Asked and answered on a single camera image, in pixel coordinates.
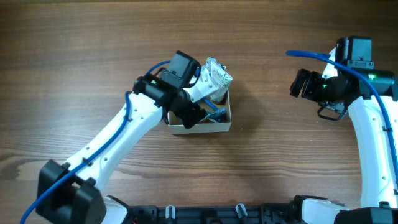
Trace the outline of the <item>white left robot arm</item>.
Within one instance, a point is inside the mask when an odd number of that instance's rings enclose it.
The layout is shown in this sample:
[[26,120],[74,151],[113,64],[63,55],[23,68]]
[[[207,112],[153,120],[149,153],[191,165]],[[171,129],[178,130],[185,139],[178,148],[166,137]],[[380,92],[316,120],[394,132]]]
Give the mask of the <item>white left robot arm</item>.
[[173,112],[189,129],[206,116],[186,89],[193,87],[201,65],[177,51],[172,60],[154,66],[125,93],[126,104],[106,127],[82,150],[63,164],[49,160],[39,173],[32,211],[51,223],[125,223],[129,207],[103,196],[112,173],[134,145]]

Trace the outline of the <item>blue mouthwash bottle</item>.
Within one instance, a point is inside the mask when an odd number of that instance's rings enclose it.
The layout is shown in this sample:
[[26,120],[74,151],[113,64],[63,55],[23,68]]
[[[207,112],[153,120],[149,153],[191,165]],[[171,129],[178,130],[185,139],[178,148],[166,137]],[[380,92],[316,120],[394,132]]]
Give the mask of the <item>blue mouthwash bottle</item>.
[[224,71],[226,71],[226,66],[222,65],[221,63],[217,62],[217,59],[215,57],[208,57],[205,62],[205,67],[210,71],[211,70],[211,64],[215,63],[217,66],[222,68]]

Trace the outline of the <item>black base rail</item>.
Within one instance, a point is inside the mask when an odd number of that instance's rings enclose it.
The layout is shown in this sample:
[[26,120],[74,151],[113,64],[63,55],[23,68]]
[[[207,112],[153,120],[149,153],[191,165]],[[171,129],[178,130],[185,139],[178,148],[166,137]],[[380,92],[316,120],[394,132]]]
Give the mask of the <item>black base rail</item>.
[[131,206],[126,224],[273,224],[300,223],[289,204],[249,206],[166,207]]

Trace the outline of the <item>white cardboard box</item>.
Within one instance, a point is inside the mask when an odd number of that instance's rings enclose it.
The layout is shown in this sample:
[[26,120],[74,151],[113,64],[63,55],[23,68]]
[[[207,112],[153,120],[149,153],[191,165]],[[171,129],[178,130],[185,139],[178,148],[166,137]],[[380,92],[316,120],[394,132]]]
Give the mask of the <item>white cardboard box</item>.
[[222,119],[220,123],[214,123],[206,119],[194,125],[190,129],[185,129],[181,122],[178,120],[178,118],[172,112],[169,112],[168,119],[170,132],[174,135],[228,132],[232,123],[230,98],[228,91],[225,94],[224,103],[216,106],[218,108],[226,108],[225,119]]

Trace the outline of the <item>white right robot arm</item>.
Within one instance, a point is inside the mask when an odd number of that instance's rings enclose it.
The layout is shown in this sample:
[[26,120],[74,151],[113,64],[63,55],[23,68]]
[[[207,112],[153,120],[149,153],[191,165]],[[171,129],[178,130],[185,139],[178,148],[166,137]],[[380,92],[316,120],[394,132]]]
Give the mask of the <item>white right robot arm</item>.
[[290,95],[306,98],[338,114],[349,116],[361,164],[360,207],[350,209],[325,198],[297,196],[294,218],[303,223],[397,223],[397,77],[377,70],[372,40],[349,36],[337,40],[328,54],[288,50],[288,56],[326,63],[322,73],[300,69]]

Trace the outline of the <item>white lotion tube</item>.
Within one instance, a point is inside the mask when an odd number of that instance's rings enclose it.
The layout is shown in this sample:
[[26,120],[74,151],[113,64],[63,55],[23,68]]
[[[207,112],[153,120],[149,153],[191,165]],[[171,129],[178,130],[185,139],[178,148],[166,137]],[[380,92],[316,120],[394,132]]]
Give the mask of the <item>white lotion tube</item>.
[[221,103],[231,82],[233,81],[233,78],[227,71],[224,71],[215,63],[211,64],[210,75],[219,86],[219,89],[214,92],[210,98],[216,103]]

